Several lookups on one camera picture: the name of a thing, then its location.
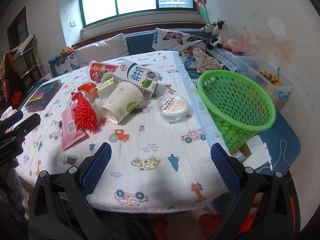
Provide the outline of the pink snack wrapper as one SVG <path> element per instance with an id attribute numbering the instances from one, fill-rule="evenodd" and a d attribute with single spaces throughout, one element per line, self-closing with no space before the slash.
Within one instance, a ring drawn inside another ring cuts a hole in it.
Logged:
<path id="1" fill-rule="evenodd" d="M 74 143 L 86 136 L 85 132 L 75 122 L 75 105 L 61 113 L 62 118 L 62 150 L 65 151 Z"/>

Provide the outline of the clear plastic bottle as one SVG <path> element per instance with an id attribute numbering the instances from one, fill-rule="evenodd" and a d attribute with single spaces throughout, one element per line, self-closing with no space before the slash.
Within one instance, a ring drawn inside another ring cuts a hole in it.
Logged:
<path id="1" fill-rule="evenodd" d="M 89 90 L 89 100 L 94 103 L 97 108 L 101 108 L 115 88 L 116 84 L 113 80 L 113 72 L 106 73 L 102 76 L 101 82 L 97 83 L 94 88 Z"/>

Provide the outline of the round clear pudding container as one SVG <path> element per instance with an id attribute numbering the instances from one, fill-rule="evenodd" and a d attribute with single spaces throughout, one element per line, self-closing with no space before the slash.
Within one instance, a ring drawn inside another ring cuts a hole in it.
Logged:
<path id="1" fill-rule="evenodd" d="M 188 111 L 189 102 L 179 95 L 166 95 L 157 99 L 155 107 L 166 122 L 179 121 Z"/>

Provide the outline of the white paper cup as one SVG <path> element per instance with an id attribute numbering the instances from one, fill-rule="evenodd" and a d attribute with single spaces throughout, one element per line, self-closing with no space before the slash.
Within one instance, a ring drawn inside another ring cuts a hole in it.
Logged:
<path id="1" fill-rule="evenodd" d="M 134 84 L 121 81 L 103 104 L 101 112 L 108 121 L 119 124 L 143 101 L 143 94 Z"/>

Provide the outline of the orange snack wrapper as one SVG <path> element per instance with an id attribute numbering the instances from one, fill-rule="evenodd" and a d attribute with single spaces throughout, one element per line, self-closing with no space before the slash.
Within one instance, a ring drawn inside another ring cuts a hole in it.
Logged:
<path id="1" fill-rule="evenodd" d="M 87 83 L 85 83 L 83 85 L 80 85 L 78 87 L 78 91 L 85 91 L 88 94 L 90 94 L 93 98 L 96 98 L 98 96 L 98 93 L 95 90 L 96 86 L 97 85 L 95 83 L 87 82 Z"/>

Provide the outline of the red cartoon paper cup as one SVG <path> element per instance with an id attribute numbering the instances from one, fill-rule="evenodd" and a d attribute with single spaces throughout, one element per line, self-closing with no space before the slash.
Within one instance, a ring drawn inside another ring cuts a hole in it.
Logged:
<path id="1" fill-rule="evenodd" d="M 102 83 L 112 78 L 118 66 L 110 63 L 91 61 L 87 66 L 88 81 Z"/>

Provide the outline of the white milk carton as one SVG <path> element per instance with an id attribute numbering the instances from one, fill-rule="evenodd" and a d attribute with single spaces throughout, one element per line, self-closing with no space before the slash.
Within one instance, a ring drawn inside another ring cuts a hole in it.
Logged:
<path id="1" fill-rule="evenodd" d="M 115 83 L 127 81 L 135 85 L 144 98 L 150 99 L 157 88 L 160 74 L 140 64 L 124 59 L 113 74 Z"/>

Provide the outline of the printed white table cloth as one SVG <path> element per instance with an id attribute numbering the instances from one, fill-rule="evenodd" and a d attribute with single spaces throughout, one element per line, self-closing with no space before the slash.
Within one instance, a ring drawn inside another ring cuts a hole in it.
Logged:
<path id="1" fill-rule="evenodd" d="M 71 93 L 87 81 L 86 68 L 59 76 L 62 86 L 40 111 L 40 125 L 26 136 L 17 174 L 35 184 L 41 171 L 66 172 L 106 142 L 112 157 L 88 198 L 93 207 L 142 213 L 210 210 L 211 201 L 226 192 L 210 157 L 212 144 L 223 143 L 223 138 L 179 54 L 159 51 L 128 60 L 161 75 L 155 96 L 141 102 L 121 123 L 107 120 L 63 151 L 55 123 L 70 104 Z M 157 111 L 157 99 L 166 95 L 188 100 L 189 111 L 179 121 L 166 122 Z"/>

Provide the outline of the clear plastic toy bin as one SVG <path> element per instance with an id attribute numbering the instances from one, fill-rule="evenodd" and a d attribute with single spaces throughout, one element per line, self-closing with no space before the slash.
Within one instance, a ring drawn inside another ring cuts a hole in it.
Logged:
<path id="1" fill-rule="evenodd" d="M 280 72 L 280 68 L 276 68 L 262 59 L 249 56 L 237 56 L 236 59 L 238 62 L 237 73 L 260 85 L 272 99 L 276 110 L 280 110 L 294 91 L 291 80 Z M 268 74 L 279 76 L 281 86 L 276 87 L 270 83 L 268 79 L 258 73 L 260 70 L 266 70 Z"/>

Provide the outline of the yellow toy truck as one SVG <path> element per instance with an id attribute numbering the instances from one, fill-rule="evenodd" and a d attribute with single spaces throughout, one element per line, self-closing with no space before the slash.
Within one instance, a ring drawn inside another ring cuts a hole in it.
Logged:
<path id="1" fill-rule="evenodd" d="M 268 81 L 270 81 L 270 83 L 272 83 L 274 86 L 281 86 L 279 76 L 274 74 L 268 74 L 266 70 L 260 70 L 258 73 L 262 75 L 264 78 L 268 79 Z"/>

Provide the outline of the patterned grey cloth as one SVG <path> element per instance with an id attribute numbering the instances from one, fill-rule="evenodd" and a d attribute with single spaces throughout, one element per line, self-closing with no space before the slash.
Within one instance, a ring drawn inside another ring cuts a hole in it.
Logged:
<path id="1" fill-rule="evenodd" d="M 236 56 L 225 50 L 219 48 L 213 48 L 212 50 L 207 50 L 208 54 L 214 57 L 217 61 L 219 61 L 222 65 L 224 65 L 228 70 L 232 72 L 237 71 L 238 62 Z"/>

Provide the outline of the crumpled beige cloth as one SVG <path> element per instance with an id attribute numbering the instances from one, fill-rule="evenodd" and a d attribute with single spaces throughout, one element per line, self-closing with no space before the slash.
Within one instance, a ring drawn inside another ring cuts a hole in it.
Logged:
<path id="1" fill-rule="evenodd" d="M 199 48 L 193 50 L 193 56 L 196 64 L 196 71 L 199 75 L 215 69 L 222 69 L 223 65 L 220 64 L 216 58 L 208 56 L 204 51 Z"/>

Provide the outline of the pink plush toy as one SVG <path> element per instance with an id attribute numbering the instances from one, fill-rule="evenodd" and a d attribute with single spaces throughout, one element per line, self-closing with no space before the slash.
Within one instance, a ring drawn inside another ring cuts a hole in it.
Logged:
<path id="1" fill-rule="evenodd" d="M 241 44 L 239 44 L 237 40 L 231 38 L 226 38 L 223 48 L 231 51 L 234 54 L 243 54 L 245 52 Z"/>

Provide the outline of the cow plush toy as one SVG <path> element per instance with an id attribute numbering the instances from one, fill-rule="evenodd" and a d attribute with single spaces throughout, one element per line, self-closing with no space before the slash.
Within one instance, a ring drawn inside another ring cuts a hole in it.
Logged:
<path id="1" fill-rule="evenodd" d="M 207 41 L 207 48 L 209 50 L 213 50 L 214 48 L 223 48 L 225 38 L 229 35 L 226 20 L 218 19 L 217 22 L 213 22 L 212 24 L 207 23 L 200 30 L 209 35 Z"/>

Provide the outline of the colourful pinwheel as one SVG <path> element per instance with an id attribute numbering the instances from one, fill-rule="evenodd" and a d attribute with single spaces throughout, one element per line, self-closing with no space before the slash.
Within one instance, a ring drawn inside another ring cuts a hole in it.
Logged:
<path id="1" fill-rule="evenodd" d="M 207 0 L 193 0 L 198 8 L 199 8 L 199 13 L 200 15 L 209 23 L 209 17 L 208 17 L 208 12 L 207 12 Z"/>

